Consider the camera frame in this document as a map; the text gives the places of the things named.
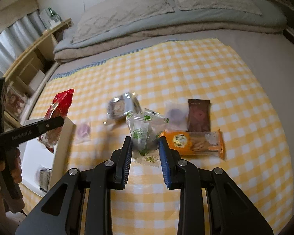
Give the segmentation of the left hand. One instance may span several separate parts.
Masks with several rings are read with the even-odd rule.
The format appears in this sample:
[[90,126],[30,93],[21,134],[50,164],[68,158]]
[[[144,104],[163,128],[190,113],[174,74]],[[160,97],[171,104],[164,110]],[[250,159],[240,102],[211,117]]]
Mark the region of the left hand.
[[19,184],[14,182],[11,175],[11,171],[16,168],[15,160],[19,157],[18,152],[18,147],[12,147],[0,153],[0,161],[5,162],[4,170],[0,171],[0,192],[12,213],[21,212],[25,206]]

